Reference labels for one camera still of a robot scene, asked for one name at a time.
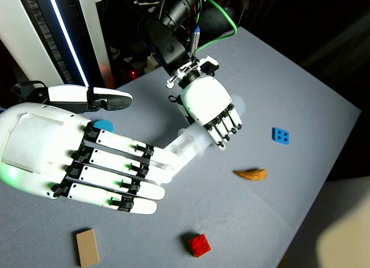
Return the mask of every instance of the wooden block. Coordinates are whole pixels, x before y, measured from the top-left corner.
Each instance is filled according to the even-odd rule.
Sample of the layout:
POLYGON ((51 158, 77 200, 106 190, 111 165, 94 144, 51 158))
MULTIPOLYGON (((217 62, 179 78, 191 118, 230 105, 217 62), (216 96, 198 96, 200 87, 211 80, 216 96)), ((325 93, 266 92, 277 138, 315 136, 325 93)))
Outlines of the wooden block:
POLYGON ((234 171, 234 173, 247 180, 264 180, 267 177, 267 171, 265 169, 234 171))
POLYGON ((100 262, 95 231, 89 229, 76 235, 81 267, 86 268, 100 262))

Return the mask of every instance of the red toy brick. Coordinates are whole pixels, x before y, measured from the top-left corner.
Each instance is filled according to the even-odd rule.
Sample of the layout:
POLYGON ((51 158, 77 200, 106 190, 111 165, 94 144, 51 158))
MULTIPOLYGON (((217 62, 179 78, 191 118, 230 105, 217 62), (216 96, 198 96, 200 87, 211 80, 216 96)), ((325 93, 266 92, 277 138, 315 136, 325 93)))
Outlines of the red toy brick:
POLYGON ((211 250, 207 238, 204 234, 191 239, 189 243, 190 248, 196 258, 199 258, 201 255, 204 255, 206 252, 209 252, 211 250))

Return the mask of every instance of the white light strip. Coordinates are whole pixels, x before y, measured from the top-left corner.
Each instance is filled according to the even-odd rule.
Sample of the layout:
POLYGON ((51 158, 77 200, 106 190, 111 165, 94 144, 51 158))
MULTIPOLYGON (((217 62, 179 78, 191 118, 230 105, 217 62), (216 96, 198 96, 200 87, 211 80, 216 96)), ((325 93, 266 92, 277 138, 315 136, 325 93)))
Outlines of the white light strip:
POLYGON ((80 61, 79 61, 79 59, 77 57, 77 54, 75 52, 75 49, 73 48, 71 39, 69 38, 69 35, 68 35, 68 32, 67 32, 67 29, 65 28, 65 25, 64 25, 62 16, 60 15, 60 12, 59 12, 59 8, 58 8, 58 5, 57 5, 57 2, 56 2, 56 0, 50 0, 50 2, 51 2, 51 5, 53 6, 53 9, 54 9, 55 14, 57 15, 57 18, 58 18, 58 21, 59 21, 59 25, 60 25, 60 27, 61 27, 61 29, 63 31, 64 38, 67 41, 69 50, 71 51, 72 56, 73 56, 73 59, 75 60, 76 66, 77 66, 77 68, 78 68, 78 70, 80 72, 82 81, 85 84, 85 86, 88 87, 88 82, 87 82, 86 76, 85 76, 85 74, 84 74, 84 72, 82 70, 82 67, 81 67, 80 61))

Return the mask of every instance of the gray table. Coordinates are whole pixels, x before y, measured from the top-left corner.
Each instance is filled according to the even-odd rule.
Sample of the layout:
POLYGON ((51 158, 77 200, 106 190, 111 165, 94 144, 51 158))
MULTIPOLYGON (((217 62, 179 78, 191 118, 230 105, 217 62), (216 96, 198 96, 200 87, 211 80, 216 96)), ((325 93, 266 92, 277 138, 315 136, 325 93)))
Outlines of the gray table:
MULTIPOLYGON (((240 29, 201 55, 220 63, 216 78, 245 99, 243 129, 226 151, 215 146, 165 186, 154 215, 136 215, 59 198, 32 196, 0 183, 1 267, 76 267, 76 230, 97 232, 98 267, 275 267, 340 153, 359 109, 296 64, 240 29), (285 146, 272 128, 290 131, 285 146), (264 181, 233 170, 266 168, 264 181), (197 259, 185 240, 205 233, 212 251, 197 259)), ((123 111, 87 114, 117 133, 166 146, 185 127, 157 69, 121 90, 123 111)))

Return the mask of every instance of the smartphone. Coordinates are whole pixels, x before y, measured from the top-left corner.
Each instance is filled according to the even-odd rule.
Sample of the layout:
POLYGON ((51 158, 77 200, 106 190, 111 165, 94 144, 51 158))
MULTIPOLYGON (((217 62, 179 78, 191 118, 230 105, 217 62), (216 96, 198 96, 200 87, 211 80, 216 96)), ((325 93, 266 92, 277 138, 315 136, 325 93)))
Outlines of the smartphone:
POLYGON ((136 0, 138 5, 158 4, 159 0, 136 0))

